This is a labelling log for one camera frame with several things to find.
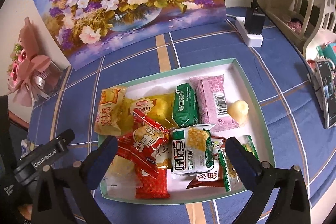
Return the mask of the clear round cracker packet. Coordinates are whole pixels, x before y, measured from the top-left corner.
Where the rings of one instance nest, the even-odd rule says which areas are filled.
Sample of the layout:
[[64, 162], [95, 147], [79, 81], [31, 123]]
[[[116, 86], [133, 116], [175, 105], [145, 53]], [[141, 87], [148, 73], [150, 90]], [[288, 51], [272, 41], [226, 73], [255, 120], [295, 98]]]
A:
[[135, 197], [139, 180], [132, 161], [115, 156], [104, 178], [108, 197], [119, 199]]

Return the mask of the orange cream snack packet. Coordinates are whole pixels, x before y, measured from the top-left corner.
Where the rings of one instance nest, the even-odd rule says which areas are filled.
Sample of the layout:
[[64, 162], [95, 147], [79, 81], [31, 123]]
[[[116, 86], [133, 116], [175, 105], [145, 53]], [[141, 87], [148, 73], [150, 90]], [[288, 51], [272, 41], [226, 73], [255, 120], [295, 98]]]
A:
[[118, 122], [127, 87], [114, 86], [101, 91], [94, 131], [100, 135], [121, 135]]

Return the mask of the small red snack packet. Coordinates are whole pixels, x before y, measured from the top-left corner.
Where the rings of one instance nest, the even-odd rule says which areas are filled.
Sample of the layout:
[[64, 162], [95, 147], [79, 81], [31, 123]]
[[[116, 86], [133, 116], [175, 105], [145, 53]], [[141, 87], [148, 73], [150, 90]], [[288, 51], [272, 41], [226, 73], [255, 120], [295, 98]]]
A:
[[133, 110], [133, 121], [140, 125], [132, 132], [117, 138], [117, 155], [130, 160], [136, 167], [156, 178], [157, 152], [161, 145], [169, 142], [170, 131], [138, 109]]

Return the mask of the red gold-patterned snack packet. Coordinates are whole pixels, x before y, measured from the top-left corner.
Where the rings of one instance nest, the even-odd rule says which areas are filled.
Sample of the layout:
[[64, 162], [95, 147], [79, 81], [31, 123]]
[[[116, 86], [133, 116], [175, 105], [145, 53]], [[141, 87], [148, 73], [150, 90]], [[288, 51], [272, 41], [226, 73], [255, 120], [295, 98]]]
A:
[[154, 178], [140, 168], [135, 168], [135, 174], [142, 186], [137, 187], [136, 199], [169, 199], [170, 194], [167, 187], [167, 172], [165, 169], [158, 170], [158, 177]]

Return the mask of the white persimmon snack packet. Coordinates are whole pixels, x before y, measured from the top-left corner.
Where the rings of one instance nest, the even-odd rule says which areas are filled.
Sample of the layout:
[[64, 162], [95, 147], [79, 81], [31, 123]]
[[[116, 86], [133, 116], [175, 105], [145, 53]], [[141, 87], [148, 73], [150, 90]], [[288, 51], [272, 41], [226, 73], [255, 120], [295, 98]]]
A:
[[159, 147], [155, 163], [159, 169], [169, 169], [172, 167], [171, 144], [163, 144]]

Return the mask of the green white corn snack packet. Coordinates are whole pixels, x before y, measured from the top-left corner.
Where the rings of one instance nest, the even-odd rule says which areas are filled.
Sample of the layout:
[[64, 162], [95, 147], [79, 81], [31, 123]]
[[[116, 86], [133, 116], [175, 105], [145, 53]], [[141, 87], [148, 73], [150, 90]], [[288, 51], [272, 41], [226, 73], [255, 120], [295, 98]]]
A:
[[213, 124], [197, 124], [172, 131], [172, 167], [177, 175], [206, 173], [214, 167], [211, 129]]

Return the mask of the dark green snack packet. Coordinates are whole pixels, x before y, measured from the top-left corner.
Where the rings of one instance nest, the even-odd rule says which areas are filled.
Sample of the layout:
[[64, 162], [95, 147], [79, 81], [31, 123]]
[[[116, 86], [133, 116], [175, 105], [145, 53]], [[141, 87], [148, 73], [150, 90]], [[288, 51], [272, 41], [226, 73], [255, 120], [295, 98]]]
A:
[[172, 118], [180, 128], [199, 123], [197, 97], [189, 83], [181, 84], [175, 90]]

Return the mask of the brown red snack packet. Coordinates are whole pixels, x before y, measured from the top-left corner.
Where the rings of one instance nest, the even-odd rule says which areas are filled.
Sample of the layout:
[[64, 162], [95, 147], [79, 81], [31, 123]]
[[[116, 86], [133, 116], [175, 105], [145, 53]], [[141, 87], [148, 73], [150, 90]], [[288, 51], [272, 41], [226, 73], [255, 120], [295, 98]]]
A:
[[228, 178], [227, 161], [225, 158], [226, 138], [213, 137], [211, 138], [211, 142], [213, 148], [214, 167], [206, 173], [196, 175], [195, 178], [188, 184], [187, 189], [205, 186], [225, 188], [226, 192], [229, 192], [231, 186]]

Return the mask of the blue checked tablecloth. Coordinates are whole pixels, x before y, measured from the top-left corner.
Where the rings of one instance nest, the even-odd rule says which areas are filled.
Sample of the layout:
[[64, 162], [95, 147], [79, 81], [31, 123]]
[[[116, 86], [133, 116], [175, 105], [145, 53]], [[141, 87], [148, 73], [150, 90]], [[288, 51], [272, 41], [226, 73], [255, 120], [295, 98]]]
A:
[[61, 91], [33, 108], [29, 139], [47, 143], [71, 128], [75, 141], [64, 164], [84, 159], [97, 146], [93, 130], [102, 89], [165, 70], [235, 58], [260, 103], [275, 162], [280, 168], [299, 165], [305, 173], [311, 221], [334, 217], [335, 129], [324, 129], [314, 91], [301, 57], [270, 22], [260, 48], [248, 48], [234, 23], [215, 23], [150, 38], [106, 55], [82, 69], [66, 70]]

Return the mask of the white tray with green rim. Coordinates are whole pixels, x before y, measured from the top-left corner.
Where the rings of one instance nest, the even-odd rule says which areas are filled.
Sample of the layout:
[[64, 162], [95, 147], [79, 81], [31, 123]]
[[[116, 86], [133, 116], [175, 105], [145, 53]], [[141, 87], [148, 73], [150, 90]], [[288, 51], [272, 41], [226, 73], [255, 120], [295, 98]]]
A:
[[[240, 128], [225, 131], [224, 137], [240, 138], [242, 135], [250, 135], [259, 160], [275, 165], [273, 147], [263, 112], [251, 83], [236, 59], [222, 59], [191, 65], [124, 82], [123, 85], [127, 88], [126, 97], [137, 99], [143, 96], [172, 93], [178, 85], [188, 82], [190, 78], [218, 75], [224, 77], [223, 86], [227, 103], [244, 100], [249, 106], [246, 123]], [[167, 185], [170, 198], [165, 200], [136, 199], [134, 187], [107, 186], [105, 180], [102, 180], [100, 190], [102, 197], [107, 200], [143, 205], [181, 205], [206, 202], [245, 192], [241, 182], [234, 185], [230, 192], [217, 187], [201, 186], [189, 189], [187, 185], [191, 179], [190, 176], [174, 176], [168, 171]]]

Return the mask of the yellow bread packet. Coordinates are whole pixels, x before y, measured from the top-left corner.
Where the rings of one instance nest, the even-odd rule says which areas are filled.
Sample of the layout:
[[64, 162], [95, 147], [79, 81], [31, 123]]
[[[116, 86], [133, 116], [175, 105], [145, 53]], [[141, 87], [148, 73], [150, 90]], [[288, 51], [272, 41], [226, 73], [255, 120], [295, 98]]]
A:
[[174, 93], [147, 96], [132, 100], [125, 98], [122, 105], [121, 118], [118, 121], [123, 134], [130, 132], [140, 126], [133, 121], [133, 110], [138, 109], [149, 118], [160, 123], [164, 128], [177, 128], [172, 118], [174, 104]]

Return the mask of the smartphone on stand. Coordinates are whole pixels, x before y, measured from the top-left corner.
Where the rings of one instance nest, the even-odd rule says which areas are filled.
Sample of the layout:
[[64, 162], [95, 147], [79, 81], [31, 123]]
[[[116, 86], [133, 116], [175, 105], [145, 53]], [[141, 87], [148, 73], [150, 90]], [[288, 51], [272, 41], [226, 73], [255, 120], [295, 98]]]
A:
[[307, 76], [323, 112], [325, 128], [335, 126], [335, 73], [326, 59], [313, 62], [314, 69]]

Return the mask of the pink barcode snack packet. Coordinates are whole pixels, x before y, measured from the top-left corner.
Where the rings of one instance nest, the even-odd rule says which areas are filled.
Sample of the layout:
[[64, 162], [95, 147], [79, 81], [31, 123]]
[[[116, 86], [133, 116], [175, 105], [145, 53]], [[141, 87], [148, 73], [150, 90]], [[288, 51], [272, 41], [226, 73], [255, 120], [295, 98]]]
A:
[[189, 81], [197, 97], [201, 124], [213, 124], [211, 133], [218, 135], [239, 127], [227, 112], [223, 75], [194, 77]]

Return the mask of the black power adapter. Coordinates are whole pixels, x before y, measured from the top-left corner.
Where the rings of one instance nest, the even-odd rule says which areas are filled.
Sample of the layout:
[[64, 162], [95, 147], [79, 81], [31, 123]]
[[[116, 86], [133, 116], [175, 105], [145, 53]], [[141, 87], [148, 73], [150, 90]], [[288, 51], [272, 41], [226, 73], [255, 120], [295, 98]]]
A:
[[252, 35], [261, 35], [265, 18], [266, 16], [257, 0], [252, 0], [250, 7], [247, 7], [245, 13], [244, 27], [247, 33]]

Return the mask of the white chair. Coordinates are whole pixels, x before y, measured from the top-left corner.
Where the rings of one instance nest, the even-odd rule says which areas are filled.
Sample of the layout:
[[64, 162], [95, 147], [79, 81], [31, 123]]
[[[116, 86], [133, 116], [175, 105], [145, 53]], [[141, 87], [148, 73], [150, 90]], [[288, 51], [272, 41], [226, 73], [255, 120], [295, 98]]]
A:
[[307, 60], [335, 42], [335, 0], [265, 0], [264, 10]]

